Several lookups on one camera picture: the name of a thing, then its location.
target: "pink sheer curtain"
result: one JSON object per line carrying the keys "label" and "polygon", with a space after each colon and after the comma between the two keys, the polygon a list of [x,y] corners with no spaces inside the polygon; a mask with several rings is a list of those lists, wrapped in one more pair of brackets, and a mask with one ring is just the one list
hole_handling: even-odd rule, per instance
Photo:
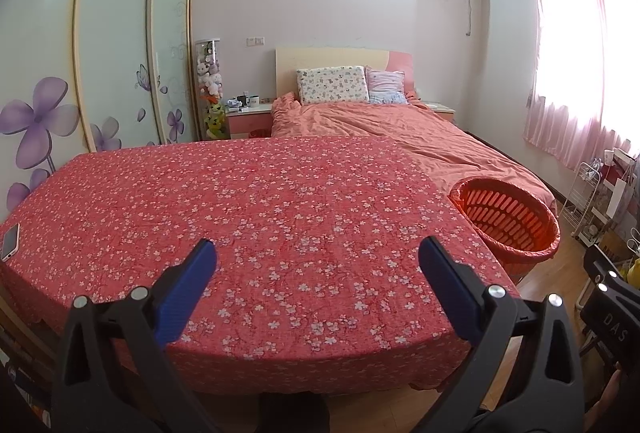
{"label": "pink sheer curtain", "polygon": [[640,0],[538,0],[524,138],[568,168],[640,151]]}

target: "clear cylinder toy storage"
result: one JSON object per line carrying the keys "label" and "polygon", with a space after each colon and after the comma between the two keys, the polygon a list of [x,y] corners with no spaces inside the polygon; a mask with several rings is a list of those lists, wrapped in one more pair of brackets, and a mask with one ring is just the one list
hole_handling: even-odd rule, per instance
{"label": "clear cylinder toy storage", "polygon": [[195,98],[198,125],[204,140],[229,139],[225,108],[222,104],[222,74],[218,60],[219,38],[194,43]]}

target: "wall socket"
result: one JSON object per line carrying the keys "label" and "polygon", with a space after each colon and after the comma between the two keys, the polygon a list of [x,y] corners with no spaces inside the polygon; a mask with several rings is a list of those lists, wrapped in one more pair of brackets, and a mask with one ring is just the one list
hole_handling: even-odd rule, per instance
{"label": "wall socket", "polygon": [[264,36],[256,36],[255,38],[246,39],[247,47],[255,47],[256,45],[264,45]]}

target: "metal screw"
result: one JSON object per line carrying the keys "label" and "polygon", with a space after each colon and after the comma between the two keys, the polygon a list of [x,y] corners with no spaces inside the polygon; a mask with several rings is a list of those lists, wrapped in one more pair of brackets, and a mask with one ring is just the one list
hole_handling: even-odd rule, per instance
{"label": "metal screw", "polygon": [[504,298],[504,296],[507,294],[505,289],[503,289],[500,285],[491,285],[488,291],[489,296],[496,299]]}
{"label": "metal screw", "polygon": [[549,294],[549,303],[554,307],[562,306],[562,298],[559,294]]}
{"label": "metal screw", "polygon": [[85,307],[87,303],[89,303],[89,300],[86,298],[86,296],[78,296],[76,299],[74,299],[74,307],[76,308]]}
{"label": "metal screw", "polygon": [[149,295],[149,289],[146,287],[136,287],[131,291],[131,299],[141,301]]}

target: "phone screen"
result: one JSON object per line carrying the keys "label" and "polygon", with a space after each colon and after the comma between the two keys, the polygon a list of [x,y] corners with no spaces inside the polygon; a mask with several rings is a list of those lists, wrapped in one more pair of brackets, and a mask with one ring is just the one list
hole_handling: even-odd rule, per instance
{"label": "phone screen", "polygon": [[2,239],[2,261],[6,261],[8,257],[15,253],[18,246],[18,232],[20,230],[20,224],[16,223],[11,229],[4,233]]}

